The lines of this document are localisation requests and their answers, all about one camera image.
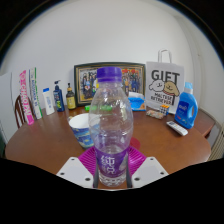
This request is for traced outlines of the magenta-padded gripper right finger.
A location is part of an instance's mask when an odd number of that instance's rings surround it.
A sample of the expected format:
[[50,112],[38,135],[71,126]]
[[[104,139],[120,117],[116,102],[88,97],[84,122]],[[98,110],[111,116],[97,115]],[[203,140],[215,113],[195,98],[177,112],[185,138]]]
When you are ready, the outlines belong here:
[[127,186],[140,188],[167,176],[167,171],[155,157],[146,157],[134,147],[129,148]]

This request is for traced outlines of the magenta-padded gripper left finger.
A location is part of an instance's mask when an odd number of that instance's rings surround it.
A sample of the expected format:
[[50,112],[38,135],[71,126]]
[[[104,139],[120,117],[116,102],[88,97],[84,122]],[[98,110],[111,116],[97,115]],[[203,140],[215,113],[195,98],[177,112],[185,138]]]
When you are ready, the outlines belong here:
[[94,148],[87,149],[79,157],[70,157],[57,176],[84,188],[97,188],[98,169]]

